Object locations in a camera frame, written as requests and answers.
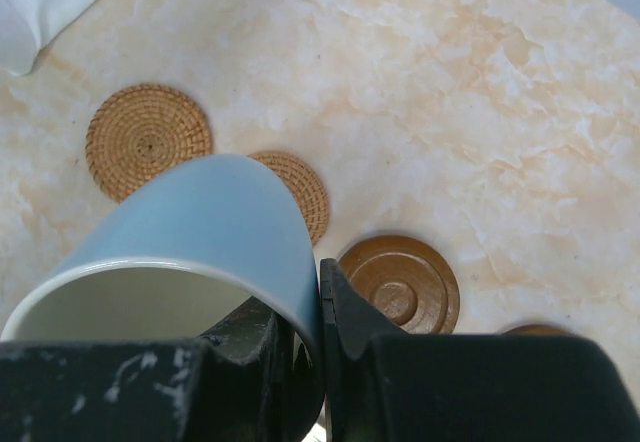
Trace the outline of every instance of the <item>brown round object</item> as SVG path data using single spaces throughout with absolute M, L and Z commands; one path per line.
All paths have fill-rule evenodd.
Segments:
M 573 335 L 571 332 L 545 324 L 528 324 L 505 332 L 509 335 Z
M 165 170 L 211 152 L 202 109 L 162 85 L 116 92 L 100 106 L 87 132 L 89 171 L 117 202 Z
M 286 152 L 266 150 L 250 155 L 282 179 L 293 194 L 316 245 L 329 225 L 329 198 L 318 175 L 304 161 Z
M 460 312 L 458 283 L 449 264 L 424 242 L 373 237 L 351 247 L 340 266 L 360 295 L 407 332 L 453 332 Z

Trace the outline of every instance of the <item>fabric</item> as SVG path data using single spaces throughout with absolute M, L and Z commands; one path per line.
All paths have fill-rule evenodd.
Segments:
M 40 49 L 95 0 L 0 0 L 0 67 L 31 71 Z

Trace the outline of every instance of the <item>wooden lid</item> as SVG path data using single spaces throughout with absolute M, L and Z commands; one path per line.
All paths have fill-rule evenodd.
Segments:
M 424 242 L 373 237 L 351 247 L 340 266 L 360 295 L 407 332 L 453 332 L 460 312 L 458 283 L 447 262 Z
M 567 332 L 559 327 L 545 324 L 528 324 L 520 327 L 515 327 L 505 332 L 509 335 L 573 335 L 571 332 Z
M 311 237 L 316 245 L 329 225 L 329 197 L 320 177 L 309 165 L 287 152 L 266 150 L 250 155 L 273 170 L 296 199 Z
M 87 132 L 89 171 L 116 202 L 156 175 L 213 151 L 204 112 L 182 92 L 142 84 L 116 92 Z

